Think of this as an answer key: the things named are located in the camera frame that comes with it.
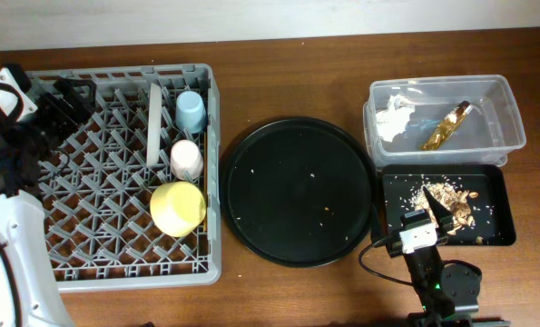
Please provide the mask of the round black serving tray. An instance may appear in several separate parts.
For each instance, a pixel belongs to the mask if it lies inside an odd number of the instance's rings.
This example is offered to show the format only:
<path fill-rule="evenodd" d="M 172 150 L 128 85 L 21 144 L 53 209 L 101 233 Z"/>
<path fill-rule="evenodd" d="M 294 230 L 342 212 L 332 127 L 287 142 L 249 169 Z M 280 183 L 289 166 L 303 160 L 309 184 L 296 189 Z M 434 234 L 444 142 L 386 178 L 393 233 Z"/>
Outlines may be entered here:
<path fill-rule="evenodd" d="M 378 177 L 343 129 L 310 117 L 279 119 L 226 154 L 221 209 L 259 257 L 307 268 L 350 254 L 378 222 Z"/>

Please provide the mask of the pink plastic cup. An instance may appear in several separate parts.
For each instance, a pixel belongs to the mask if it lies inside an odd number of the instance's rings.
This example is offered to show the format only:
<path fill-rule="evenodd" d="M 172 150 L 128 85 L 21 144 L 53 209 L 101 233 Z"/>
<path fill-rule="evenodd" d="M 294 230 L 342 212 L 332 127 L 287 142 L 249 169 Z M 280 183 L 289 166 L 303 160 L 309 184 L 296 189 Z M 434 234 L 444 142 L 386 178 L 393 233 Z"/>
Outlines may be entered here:
<path fill-rule="evenodd" d="M 173 174 L 184 181 L 196 181 L 202 174 L 204 161 L 199 146 L 190 140 L 180 140 L 171 149 Z"/>

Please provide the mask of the blue plastic cup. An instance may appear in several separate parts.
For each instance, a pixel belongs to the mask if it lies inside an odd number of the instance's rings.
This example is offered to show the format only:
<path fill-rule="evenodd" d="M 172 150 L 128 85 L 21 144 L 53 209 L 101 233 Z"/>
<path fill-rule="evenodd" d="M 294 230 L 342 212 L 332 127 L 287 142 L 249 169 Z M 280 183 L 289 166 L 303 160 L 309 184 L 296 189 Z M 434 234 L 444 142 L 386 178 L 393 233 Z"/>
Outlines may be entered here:
<path fill-rule="evenodd" d="M 182 92 L 176 100 L 175 119 L 180 130 L 191 134 L 202 132 L 207 125 L 207 114 L 201 96 L 194 91 Z"/>

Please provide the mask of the gold foil snack wrapper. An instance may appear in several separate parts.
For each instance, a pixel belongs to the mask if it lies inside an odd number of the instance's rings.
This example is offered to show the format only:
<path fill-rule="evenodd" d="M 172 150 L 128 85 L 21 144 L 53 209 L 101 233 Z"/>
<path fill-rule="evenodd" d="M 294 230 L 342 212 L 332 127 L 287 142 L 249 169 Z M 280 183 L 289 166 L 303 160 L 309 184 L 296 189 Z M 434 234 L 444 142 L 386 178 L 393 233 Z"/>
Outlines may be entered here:
<path fill-rule="evenodd" d="M 471 109 L 472 104 L 468 101 L 460 103 L 437 125 L 436 130 L 421 146 L 421 150 L 435 151 L 441 147 L 464 122 Z"/>

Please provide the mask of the food scraps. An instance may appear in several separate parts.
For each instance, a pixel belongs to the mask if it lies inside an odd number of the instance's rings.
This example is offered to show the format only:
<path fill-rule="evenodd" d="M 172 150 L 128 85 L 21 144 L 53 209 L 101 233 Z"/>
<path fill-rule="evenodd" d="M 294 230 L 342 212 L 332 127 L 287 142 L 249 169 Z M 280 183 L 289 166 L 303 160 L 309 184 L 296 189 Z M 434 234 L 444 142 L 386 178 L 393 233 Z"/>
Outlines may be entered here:
<path fill-rule="evenodd" d="M 455 236 L 458 232 L 466 227 L 475 226 L 475 218 L 473 217 L 471 207 L 467 202 L 467 198 L 471 192 L 468 190 L 458 191 L 450 183 L 425 183 L 419 189 L 413 192 L 411 198 L 408 200 L 408 203 L 415 211 L 425 210 L 435 226 L 438 226 L 438 220 L 432 213 L 428 200 L 423 191 L 424 188 L 426 188 L 430 194 L 453 215 L 454 226 L 448 232 L 449 235 Z"/>

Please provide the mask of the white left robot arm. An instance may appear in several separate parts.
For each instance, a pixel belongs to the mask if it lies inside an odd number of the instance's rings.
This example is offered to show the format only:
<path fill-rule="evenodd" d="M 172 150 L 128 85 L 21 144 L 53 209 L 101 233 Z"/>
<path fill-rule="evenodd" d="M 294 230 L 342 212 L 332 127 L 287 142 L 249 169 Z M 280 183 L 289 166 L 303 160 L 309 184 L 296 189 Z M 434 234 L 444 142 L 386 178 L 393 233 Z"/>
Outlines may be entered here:
<path fill-rule="evenodd" d="M 96 84 L 60 78 L 26 105 L 0 83 L 0 326 L 70 326 L 44 239 L 41 162 L 95 112 Z"/>

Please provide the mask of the white paper napkin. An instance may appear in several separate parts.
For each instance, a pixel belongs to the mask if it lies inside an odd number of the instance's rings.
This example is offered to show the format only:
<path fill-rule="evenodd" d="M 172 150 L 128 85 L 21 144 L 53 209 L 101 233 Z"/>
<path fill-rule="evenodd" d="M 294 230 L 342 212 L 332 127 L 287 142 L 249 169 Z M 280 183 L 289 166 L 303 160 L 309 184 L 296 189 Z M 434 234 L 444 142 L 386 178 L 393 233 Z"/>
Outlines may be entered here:
<path fill-rule="evenodd" d="M 410 115 L 415 112 L 415 105 L 402 95 L 391 95 L 387 108 L 376 113 L 379 137 L 388 143 L 406 131 Z"/>

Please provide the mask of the yellow bowl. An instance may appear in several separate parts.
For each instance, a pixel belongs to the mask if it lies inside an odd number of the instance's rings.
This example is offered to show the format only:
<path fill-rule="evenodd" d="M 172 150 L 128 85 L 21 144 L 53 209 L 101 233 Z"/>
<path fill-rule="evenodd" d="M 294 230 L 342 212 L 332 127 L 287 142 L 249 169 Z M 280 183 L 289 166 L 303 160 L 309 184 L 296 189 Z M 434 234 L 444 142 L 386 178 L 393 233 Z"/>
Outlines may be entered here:
<path fill-rule="evenodd" d="M 206 216 L 201 190 L 188 182 L 166 183 L 151 196 L 150 214 L 159 230 L 171 237 L 184 237 L 197 228 Z"/>

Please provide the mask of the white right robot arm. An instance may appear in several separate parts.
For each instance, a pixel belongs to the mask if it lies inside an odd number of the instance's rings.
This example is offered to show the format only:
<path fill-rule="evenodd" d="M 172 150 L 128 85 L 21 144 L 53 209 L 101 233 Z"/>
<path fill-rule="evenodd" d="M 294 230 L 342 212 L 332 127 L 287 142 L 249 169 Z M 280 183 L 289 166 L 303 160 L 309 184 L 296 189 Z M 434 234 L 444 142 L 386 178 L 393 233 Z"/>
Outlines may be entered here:
<path fill-rule="evenodd" d="M 453 214 L 428 189 L 423 193 L 428 210 L 421 209 L 400 217 L 402 227 L 385 241 L 391 257 L 404 258 L 410 285 L 423 307 L 407 316 L 409 326 L 509 326 L 501 318 L 473 319 L 479 311 L 481 270 L 460 260 L 444 260 L 438 251 L 453 230 Z"/>

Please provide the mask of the light grey plate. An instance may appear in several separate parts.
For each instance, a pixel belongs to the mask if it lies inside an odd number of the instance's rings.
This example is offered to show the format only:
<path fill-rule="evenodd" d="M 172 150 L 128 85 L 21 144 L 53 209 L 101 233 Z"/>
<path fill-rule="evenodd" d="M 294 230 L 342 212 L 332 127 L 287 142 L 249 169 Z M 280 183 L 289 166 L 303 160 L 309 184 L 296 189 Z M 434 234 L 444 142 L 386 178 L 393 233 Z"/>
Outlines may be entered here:
<path fill-rule="evenodd" d="M 151 84 L 146 146 L 146 164 L 148 167 L 153 167 L 159 162 L 161 119 L 161 88 L 157 84 Z"/>

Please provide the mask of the black rectangular tray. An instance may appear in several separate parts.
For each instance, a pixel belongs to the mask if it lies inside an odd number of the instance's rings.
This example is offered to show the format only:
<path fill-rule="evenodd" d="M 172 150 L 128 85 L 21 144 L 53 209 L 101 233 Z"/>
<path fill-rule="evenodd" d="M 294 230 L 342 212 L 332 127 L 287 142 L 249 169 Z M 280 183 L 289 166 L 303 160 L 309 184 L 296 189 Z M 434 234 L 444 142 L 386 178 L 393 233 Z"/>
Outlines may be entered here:
<path fill-rule="evenodd" d="M 401 226 L 400 217 L 415 211 L 408 200 L 425 183 L 450 183 L 456 190 L 468 190 L 467 198 L 474 227 L 466 227 L 447 243 L 453 246 L 509 246 L 515 242 L 515 227 L 505 180 L 494 165 L 389 165 L 381 172 L 384 217 L 375 223 L 371 239 L 377 241 Z"/>

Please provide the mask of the clear plastic waste bin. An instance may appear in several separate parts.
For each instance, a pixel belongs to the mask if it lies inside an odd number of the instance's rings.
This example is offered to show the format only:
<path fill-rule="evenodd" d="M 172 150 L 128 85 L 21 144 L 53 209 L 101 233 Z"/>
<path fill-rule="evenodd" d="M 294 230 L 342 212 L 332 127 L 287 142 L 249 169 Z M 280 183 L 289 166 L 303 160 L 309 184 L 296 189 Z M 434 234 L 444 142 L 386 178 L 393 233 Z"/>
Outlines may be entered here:
<path fill-rule="evenodd" d="M 376 113 L 391 95 L 415 105 L 406 131 L 392 143 L 378 135 Z M 464 122 L 435 151 L 421 146 L 437 125 L 463 101 L 472 104 Z M 390 164 L 493 164 L 526 144 L 525 128 L 507 80 L 498 74 L 419 77 L 376 81 L 363 106 L 368 154 L 378 169 Z"/>

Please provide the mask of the grey plastic dishwasher rack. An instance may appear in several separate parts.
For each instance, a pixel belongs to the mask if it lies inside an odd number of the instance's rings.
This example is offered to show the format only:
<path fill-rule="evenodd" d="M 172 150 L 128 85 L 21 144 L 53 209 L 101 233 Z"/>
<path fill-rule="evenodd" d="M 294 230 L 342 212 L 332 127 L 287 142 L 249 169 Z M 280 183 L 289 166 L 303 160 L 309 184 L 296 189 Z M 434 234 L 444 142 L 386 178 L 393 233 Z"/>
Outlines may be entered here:
<path fill-rule="evenodd" d="M 32 71 L 31 96 L 54 90 L 60 78 L 96 83 L 96 109 L 62 152 L 42 162 L 39 187 L 45 243 L 61 292 L 210 285 L 221 276 L 219 192 L 220 93 L 207 64 L 167 64 Z M 146 164 L 151 84 L 162 94 L 159 162 Z M 162 233 L 150 215 L 152 193 L 175 177 L 172 146 L 188 137 L 175 122 L 184 91 L 205 104 L 208 136 L 208 232 Z"/>

